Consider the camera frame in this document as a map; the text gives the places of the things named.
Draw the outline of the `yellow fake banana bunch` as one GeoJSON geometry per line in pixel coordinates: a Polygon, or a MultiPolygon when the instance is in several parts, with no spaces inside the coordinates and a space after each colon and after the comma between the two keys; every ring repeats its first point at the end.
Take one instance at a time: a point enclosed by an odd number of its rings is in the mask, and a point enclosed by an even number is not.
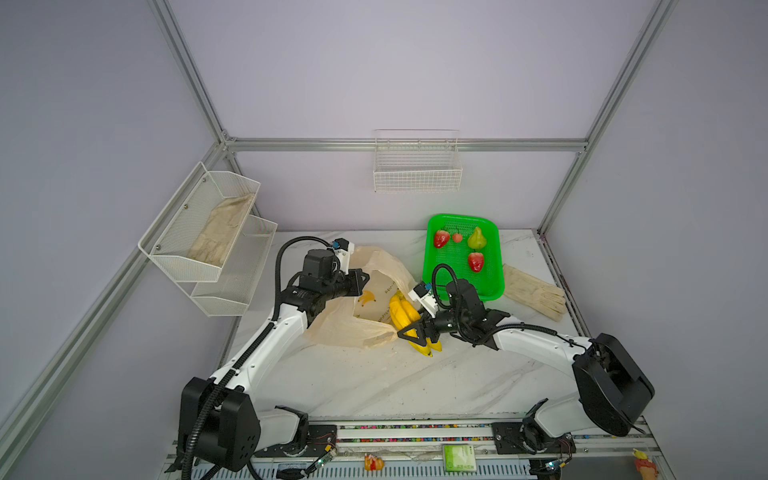
{"type": "MultiPolygon", "coordinates": [[[[405,329],[420,319],[419,312],[411,305],[400,290],[397,290],[390,298],[389,314],[392,324],[398,331],[405,329]]],[[[434,351],[442,351],[441,341],[432,342],[427,339],[425,346],[420,346],[413,342],[411,342],[410,345],[414,350],[426,357],[431,357],[434,351]]]]}

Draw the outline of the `translucent beige plastic bag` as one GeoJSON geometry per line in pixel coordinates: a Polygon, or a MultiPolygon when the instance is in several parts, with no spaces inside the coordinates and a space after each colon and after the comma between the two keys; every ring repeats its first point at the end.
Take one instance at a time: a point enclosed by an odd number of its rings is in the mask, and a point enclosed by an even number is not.
{"type": "Polygon", "coordinates": [[[407,293],[416,284],[406,266],[380,247],[357,247],[350,266],[370,276],[357,297],[327,303],[305,333],[313,345],[373,349],[398,339],[389,314],[390,299],[407,293]]]}

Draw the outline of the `red fake strawberry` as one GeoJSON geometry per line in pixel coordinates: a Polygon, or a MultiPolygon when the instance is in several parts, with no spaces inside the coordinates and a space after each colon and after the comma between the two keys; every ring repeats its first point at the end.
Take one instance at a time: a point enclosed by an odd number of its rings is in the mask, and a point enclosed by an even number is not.
{"type": "Polygon", "coordinates": [[[451,241],[451,234],[445,230],[438,230],[433,236],[433,247],[442,249],[451,241]]]}
{"type": "Polygon", "coordinates": [[[472,272],[479,273],[485,265],[485,257],[481,252],[472,252],[468,255],[468,265],[472,272]]]}

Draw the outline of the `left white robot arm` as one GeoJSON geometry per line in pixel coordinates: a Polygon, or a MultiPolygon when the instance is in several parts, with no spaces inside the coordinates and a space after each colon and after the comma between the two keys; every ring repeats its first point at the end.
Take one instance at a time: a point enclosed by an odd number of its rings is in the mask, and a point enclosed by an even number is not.
{"type": "Polygon", "coordinates": [[[208,478],[220,470],[237,472],[254,454],[281,448],[302,452],[308,443],[306,413],[277,406],[258,411],[253,396],[287,348],[301,336],[326,304],[358,297],[370,276],[349,265],[353,243],[323,241],[304,257],[303,267],[287,283],[275,283],[270,317],[251,340],[207,378],[193,378],[181,394],[178,449],[174,468],[192,476],[194,463],[211,463],[208,478]]]}

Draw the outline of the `green fake pear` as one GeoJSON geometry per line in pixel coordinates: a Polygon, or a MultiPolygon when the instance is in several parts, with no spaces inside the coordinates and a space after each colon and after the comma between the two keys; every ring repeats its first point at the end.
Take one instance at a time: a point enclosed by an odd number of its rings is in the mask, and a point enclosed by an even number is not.
{"type": "Polygon", "coordinates": [[[467,240],[467,245],[474,251],[481,251],[487,245],[487,239],[480,227],[476,227],[467,240]]]}

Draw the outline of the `green plastic basket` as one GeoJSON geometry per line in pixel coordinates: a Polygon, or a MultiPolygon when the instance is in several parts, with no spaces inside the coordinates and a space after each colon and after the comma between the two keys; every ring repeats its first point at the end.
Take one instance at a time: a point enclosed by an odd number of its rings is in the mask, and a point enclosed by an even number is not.
{"type": "Polygon", "coordinates": [[[422,280],[430,284],[432,273],[439,264],[450,266],[459,279],[467,280],[473,285],[482,301],[499,299],[504,292],[503,260],[498,227],[490,220],[464,215],[437,214],[427,223],[427,240],[422,269],[422,280]],[[467,240],[476,227],[480,227],[487,239],[486,247],[474,251],[467,245],[467,240]],[[436,231],[445,230],[451,234],[451,241],[442,249],[433,247],[433,236],[436,231]],[[463,235],[461,243],[455,243],[452,235],[463,235]],[[481,252],[485,257],[485,265],[481,272],[474,273],[468,265],[468,255],[481,252]]]}

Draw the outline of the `white lower mesh shelf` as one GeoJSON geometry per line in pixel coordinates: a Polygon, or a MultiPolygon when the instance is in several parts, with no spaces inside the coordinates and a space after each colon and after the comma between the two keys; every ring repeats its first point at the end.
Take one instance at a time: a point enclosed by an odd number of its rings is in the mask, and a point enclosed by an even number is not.
{"type": "Polygon", "coordinates": [[[251,304],[277,224],[249,215],[215,283],[198,283],[191,300],[208,317],[244,315],[251,304]]]}

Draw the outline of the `white mesh shelf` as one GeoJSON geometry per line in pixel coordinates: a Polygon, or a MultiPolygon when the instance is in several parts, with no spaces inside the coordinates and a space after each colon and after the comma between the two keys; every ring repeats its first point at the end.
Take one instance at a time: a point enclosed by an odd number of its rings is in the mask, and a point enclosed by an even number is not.
{"type": "Polygon", "coordinates": [[[251,304],[277,224],[249,215],[215,283],[198,283],[191,300],[208,317],[244,315],[251,304]]]}
{"type": "Polygon", "coordinates": [[[198,163],[141,237],[139,251],[176,283],[218,281],[259,189],[256,180],[198,163]],[[210,247],[219,253],[208,260],[203,241],[213,236],[209,223],[219,206],[232,206],[236,221],[210,247]]]}

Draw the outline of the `beige glove in shelf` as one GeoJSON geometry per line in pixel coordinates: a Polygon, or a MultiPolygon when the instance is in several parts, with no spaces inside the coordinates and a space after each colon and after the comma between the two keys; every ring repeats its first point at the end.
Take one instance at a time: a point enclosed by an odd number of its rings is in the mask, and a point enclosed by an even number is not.
{"type": "Polygon", "coordinates": [[[227,198],[219,203],[188,251],[188,257],[223,267],[237,233],[251,208],[255,194],[227,198]]]}

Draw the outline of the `white upper mesh shelf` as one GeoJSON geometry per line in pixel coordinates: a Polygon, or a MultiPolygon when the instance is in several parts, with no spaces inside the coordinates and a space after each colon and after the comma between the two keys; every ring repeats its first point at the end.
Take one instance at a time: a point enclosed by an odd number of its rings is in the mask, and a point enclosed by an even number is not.
{"type": "Polygon", "coordinates": [[[176,283],[218,281],[259,189],[256,180],[198,163],[141,237],[139,251],[176,283]],[[219,206],[232,206],[236,221],[210,247],[219,253],[208,260],[203,241],[213,236],[209,223],[219,206]]]}

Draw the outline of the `small orange toy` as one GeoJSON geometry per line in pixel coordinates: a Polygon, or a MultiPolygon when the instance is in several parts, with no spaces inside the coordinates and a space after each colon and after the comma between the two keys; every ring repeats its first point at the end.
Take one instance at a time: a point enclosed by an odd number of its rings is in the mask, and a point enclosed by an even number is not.
{"type": "Polygon", "coordinates": [[[366,454],[363,457],[363,461],[364,470],[367,472],[381,471],[385,467],[385,461],[382,458],[372,454],[366,454]]]}

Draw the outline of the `yellow red toy figure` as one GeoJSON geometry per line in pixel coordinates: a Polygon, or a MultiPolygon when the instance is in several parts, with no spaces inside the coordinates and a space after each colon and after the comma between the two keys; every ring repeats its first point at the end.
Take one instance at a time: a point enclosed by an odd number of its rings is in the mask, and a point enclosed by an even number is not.
{"type": "Polygon", "coordinates": [[[649,456],[638,449],[633,450],[634,465],[638,473],[643,480],[657,480],[658,469],[655,463],[653,463],[649,456]]]}

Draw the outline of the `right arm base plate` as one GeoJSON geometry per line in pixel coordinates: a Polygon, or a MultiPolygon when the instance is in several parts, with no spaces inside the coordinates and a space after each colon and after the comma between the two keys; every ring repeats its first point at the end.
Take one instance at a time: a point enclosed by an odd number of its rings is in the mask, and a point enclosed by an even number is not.
{"type": "Polygon", "coordinates": [[[569,434],[550,437],[533,423],[494,422],[491,430],[498,454],[572,454],[576,450],[569,434]]]}

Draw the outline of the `green box on rail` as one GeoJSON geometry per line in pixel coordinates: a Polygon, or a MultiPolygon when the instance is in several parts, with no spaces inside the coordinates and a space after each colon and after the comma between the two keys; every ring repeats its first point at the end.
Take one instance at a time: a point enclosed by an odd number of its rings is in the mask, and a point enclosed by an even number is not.
{"type": "Polygon", "coordinates": [[[448,473],[471,473],[477,471],[475,450],[468,444],[446,444],[443,446],[444,470],[448,473]]]}

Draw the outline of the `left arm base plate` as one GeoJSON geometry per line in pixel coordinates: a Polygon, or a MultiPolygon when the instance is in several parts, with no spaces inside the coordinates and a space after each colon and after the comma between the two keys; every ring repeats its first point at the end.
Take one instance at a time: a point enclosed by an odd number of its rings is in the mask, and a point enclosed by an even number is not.
{"type": "Polygon", "coordinates": [[[255,458],[315,458],[335,445],[338,427],[335,424],[309,423],[299,427],[298,433],[287,444],[257,449],[255,458]]]}

